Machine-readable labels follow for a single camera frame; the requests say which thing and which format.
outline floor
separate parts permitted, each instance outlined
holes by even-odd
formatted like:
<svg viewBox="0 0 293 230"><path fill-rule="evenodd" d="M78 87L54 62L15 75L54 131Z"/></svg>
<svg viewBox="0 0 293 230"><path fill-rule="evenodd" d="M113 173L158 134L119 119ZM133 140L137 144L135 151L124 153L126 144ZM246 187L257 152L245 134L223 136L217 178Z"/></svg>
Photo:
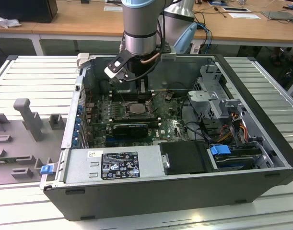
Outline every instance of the floor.
<svg viewBox="0 0 293 230"><path fill-rule="evenodd" d="M76 55L74 43L71 40L42 40L43 48L47 55ZM78 41L79 52L88 52L94 54L115 54L118 52L119 42L107 41ZM0 48L6 55L35 55L33 45L28 39L0 38ZM287 66L287 60L292 51L284 52L282 57L283 65L275 67L271 64L269 56L272 47L262 47L257 55L257 61L268 71L276 80L280 80ZM236 57L239 46L212 45L208 53L219 53L225 57ZM0 66L5 60L5 56L0 51Z"/></svg>

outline sticker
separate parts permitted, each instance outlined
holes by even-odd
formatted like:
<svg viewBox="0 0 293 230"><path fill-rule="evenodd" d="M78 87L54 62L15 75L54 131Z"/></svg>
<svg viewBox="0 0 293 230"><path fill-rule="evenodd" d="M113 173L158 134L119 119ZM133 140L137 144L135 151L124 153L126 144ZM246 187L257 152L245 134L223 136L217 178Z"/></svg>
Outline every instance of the sticker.
<svg viewBox="0 0 293 230"><path fill-rule="evenodd" d="M101 178L115 180L140 177L139 159L137 152L102 153Z"/></svg>
<svg viewBox="0 0 293 230"><path fill-rule="evenodd" d="M101 157L103 152L102 150L88 151L88 157Z"/></svg>

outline white paper sheet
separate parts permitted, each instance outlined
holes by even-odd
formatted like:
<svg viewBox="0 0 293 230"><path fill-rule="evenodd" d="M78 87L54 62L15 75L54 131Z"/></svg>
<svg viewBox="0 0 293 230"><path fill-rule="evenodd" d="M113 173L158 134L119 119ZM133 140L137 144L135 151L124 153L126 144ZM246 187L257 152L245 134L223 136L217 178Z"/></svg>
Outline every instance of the white paper sheet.
<svg viewBox="0 0 293 230"><path fill-rule="evenodd" d="M233 18L247 18L247 19L261 19L255 14L249 14L249 13L228 13Z"/></svg>

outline red wire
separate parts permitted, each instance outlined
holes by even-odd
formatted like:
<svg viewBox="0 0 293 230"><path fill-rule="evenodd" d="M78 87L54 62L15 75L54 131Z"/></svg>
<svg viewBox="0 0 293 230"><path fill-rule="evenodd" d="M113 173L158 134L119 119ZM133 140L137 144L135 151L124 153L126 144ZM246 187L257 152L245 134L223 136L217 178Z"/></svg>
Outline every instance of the red wire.
<svg viewBox="0 0 293 230"><path fill-rule="evenodd" d="M223 129L226 128L226 127L228 127L228 125L224 125L224 126L221 128L221 130L220 130L220 137L222 137L222 131L223 131Z"/></svg>

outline yellow wire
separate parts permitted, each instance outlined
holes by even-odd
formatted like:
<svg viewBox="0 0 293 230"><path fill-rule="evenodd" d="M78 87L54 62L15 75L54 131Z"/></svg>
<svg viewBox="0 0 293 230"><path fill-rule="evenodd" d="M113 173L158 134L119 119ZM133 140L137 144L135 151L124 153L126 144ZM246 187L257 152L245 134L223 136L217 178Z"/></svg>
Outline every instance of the yellow wire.
<svg viewBox="0 0 293 230"><path fill-rule="evenodd" d="M224 137L222 137L220 140L218 140L218 142L221 142L221 141L223 141L223 140L225 140L225 139L227 139L230 135L231 135L232 133L231 132L229 132L228 134L226 134Z"/></svg>

